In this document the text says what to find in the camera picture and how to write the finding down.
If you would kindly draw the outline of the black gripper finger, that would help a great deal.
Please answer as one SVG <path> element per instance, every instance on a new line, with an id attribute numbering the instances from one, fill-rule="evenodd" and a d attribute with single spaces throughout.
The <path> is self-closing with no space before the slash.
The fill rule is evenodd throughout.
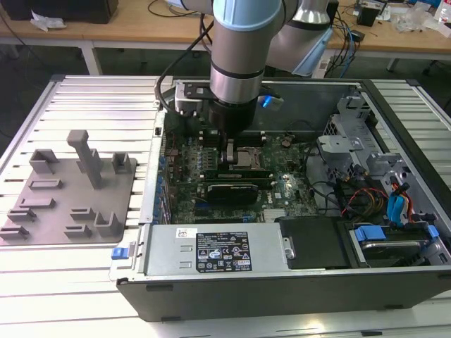
<path id="1" fill-rule="evenodd" d="M 235 140 L 225 132 L 219 132 L 218 163 L 220 165 L 235 164 Z"/>

